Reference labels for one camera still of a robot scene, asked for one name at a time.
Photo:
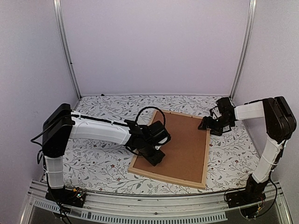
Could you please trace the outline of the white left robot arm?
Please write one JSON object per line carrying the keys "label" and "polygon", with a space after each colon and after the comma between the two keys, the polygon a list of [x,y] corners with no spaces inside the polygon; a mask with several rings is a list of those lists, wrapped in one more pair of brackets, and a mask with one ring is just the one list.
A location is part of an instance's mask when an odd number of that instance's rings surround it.
{"label": "white left robot arm", "polygon": [[137,120],[110,120],[84,115],[61,104],[44,122],[43,130],[30,142],[41,146],[45,172],[51,194],[60,203],[69,199],[64,188],[63,156],[69,140],[91,139],[112,142],[138,151],[152,166],[159,164],[165,154],[160,147],[170,141],[166,130],[166,117],[150,125],[140,125]]}

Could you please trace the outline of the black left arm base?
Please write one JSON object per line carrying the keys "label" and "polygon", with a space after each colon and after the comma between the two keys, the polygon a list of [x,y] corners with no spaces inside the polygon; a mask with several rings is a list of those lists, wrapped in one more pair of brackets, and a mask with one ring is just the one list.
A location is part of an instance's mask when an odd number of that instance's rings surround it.
{"label": "black left arm base", "polygon": [[73,189],[52,189],[48,188],[45,198],[62,205],[83,208],[86,198],[86,191],[76,187]]}

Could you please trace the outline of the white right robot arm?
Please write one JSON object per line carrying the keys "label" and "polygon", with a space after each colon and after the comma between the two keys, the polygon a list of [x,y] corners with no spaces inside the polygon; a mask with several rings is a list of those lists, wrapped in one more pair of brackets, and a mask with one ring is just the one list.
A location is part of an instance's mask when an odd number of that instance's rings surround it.
{"label": "white right robot arm", "polygon": [[210,115],[203,117],[198,126],[199,130],[209,129],[212,135],[221,136],[231,131],[236,121],[259,118],[264,118],[267,140],[258,166],[251,174],[256,184],[268,182],[287,141],[296,130],[297,121],[286,99],[278,96],[233,106],[228,97],[220,98],[210,109]]}

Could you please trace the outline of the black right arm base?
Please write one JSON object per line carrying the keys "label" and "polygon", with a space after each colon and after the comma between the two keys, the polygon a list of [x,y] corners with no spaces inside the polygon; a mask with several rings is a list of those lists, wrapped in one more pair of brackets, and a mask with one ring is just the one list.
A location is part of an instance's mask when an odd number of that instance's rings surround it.
{"label": "black right arm base", "polygon": [[239,207],[263,201],[266,199],[264,190],[268,183],[269,179],[267,179],[264,182],[258,183],[254,180],[252,175],[249,175],[244,190],[225,193],[224,199],[228,203],[229,208]]}

